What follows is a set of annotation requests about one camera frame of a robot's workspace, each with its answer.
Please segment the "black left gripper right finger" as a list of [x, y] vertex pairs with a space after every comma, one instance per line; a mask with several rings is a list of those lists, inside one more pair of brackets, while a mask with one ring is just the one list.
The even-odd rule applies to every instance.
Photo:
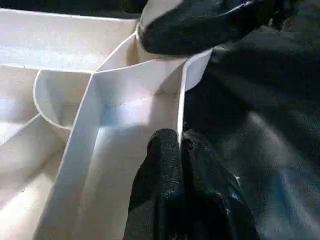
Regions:
[[254, 216], [236, 177], [205, 136], [183, 133], [182, 167], [189, 240], [258, 240]]

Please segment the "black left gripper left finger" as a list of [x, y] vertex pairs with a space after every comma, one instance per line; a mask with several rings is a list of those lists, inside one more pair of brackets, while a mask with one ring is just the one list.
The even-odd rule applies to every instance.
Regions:
[[157, 130], [132, 183], [125, 240], [185, 239], [185, 187], [173, 129]]

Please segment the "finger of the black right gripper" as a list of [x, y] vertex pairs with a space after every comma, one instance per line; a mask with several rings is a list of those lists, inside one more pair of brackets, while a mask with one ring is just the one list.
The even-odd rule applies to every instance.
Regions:
[[151, 54], [194, 55], [262, 26], [279, 30], [294, 14], [293, 0], [149, 0], [141, 14], [141, 45]]

